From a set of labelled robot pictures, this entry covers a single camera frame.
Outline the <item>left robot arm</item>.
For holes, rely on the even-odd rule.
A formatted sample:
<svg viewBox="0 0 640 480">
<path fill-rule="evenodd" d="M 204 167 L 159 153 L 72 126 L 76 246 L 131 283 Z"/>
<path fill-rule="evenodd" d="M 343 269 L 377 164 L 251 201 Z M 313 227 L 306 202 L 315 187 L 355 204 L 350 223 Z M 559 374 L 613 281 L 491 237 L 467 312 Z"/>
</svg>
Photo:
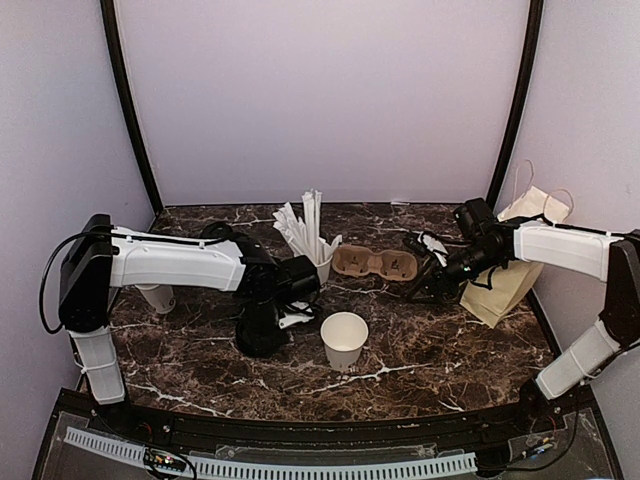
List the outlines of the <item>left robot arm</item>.
<svg viewBox="0 0 640 480">
<path fill-rule="evenodd" d="M 108 319 L 109 293 L 135 286 L 160 313 L 171 309 L 175 286 L 235 292 L 247 300 L 236 343 L 248 356 L 265 356 L 286 340 L 277 306 L 280 265 L 255 239 L 220 229 L 212 238 L 154 235 L 112 225 L 106 214 L 55 250 L 65 255 L 59 279 L 58 318 L 79 354 L 101 417 L 120 436 L 141 427 L 126 401 Z"/>
</svg>

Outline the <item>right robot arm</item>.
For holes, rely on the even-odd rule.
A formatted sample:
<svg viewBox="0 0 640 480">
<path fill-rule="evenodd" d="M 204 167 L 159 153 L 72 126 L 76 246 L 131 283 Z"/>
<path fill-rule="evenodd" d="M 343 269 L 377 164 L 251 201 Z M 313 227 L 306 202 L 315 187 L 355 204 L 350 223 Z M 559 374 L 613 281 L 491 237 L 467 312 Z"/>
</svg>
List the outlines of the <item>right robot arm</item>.
<svg viewBox="0 0 640 480">
<path fill-rule="evenodd" d="M 458 298 L 467 281 L 516 261 L 540 263 L 561 279 L 574 277 L 600 300 L 588 301 L 594 322 L 541 370 L 535 385 L 548 400 L 601 373 L 639 346 L 639 233 L 611 233 L 539 220 L 485 220 L 463 227 L 465 246 L 445 261 L 431 257 L 407 298 L 443 304 Z"/>
</svg>

